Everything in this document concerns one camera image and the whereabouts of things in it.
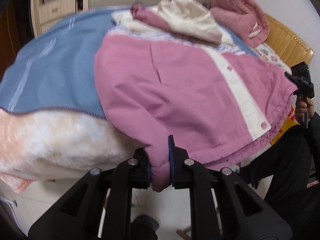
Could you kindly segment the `person right hand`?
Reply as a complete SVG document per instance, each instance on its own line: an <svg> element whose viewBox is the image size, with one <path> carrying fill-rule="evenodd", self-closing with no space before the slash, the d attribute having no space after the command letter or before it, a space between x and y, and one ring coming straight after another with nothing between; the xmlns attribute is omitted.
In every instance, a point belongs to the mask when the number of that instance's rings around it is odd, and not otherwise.
<svg viewBox="0 0 320 240"><path fill-rule="evenodd" d="M310 121L315 113L313 100L304 97L303 95L298 95L296 100L295 116L299 124L304 124L304 117L308 113L308 120Z"/></svg>

